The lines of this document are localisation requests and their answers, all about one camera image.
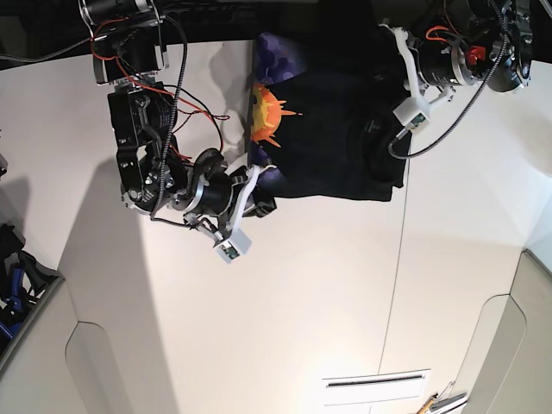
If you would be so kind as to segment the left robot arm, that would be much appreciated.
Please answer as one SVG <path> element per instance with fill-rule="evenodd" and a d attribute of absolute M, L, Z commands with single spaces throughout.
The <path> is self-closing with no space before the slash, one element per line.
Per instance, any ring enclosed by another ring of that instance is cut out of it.
<path fill-rule="evenodd" d="M 459 87 L 474 87 L 471 109 L 489 88 L 505 93 L 530 82 L 533 32 L 527 1 L 441 1 L 417 28 L 381 22 L 405 69 L 405 98 L 393 114 L 402 124 L 430 119 Z"/>

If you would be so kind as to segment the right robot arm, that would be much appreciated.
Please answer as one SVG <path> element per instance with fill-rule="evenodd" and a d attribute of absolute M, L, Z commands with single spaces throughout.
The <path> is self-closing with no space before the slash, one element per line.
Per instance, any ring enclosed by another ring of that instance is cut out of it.
<path fill-rule="evenodd" d="M 179 150 L 179 104 L 212 123 L 218 120 L 184 89 L 186 57 L 180 61 L 175 85 L 155 78 L 168 67 L 163 29 L 175 29 L 182 45 L 188 45 L 179 12 L 164 10 L 155 1 L 82 1 L 79 8 L 91 33 L 96 82 L 114 87 L 108 105 L 126 206 L 167 224 L 173 220 L 160 211 L 173 208 L 182 216 L 180 227 L 217 240 L 237 231 L 242 218 L 275 211 L 274 197 L 257 183 L 258 167 L 229 172 L 222 147 L 207 148 L 196 158 Z"/>

